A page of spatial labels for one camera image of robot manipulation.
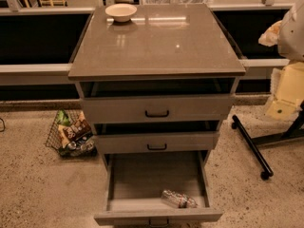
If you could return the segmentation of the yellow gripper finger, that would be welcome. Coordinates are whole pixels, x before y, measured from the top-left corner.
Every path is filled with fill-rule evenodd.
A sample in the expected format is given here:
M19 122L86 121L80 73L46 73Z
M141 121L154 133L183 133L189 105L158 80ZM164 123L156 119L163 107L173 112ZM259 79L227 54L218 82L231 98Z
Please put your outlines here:
M290 62L271 75L271 96L265 115L276 120L290 119L304 101L304 63Z
M262 33L258 39L258 42L266 47L272 47L277 44L281 21L277 21Z

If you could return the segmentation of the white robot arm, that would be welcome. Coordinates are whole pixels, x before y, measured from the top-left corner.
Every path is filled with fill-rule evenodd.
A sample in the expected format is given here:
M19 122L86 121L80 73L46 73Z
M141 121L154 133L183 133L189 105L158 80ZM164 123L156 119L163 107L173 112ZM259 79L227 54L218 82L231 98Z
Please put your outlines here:
M271 76L272 96L266 104L266 115L277 120L288 119L304 101L304 1L299 0L262 33L258 42L277 46L280 56L289 60Z

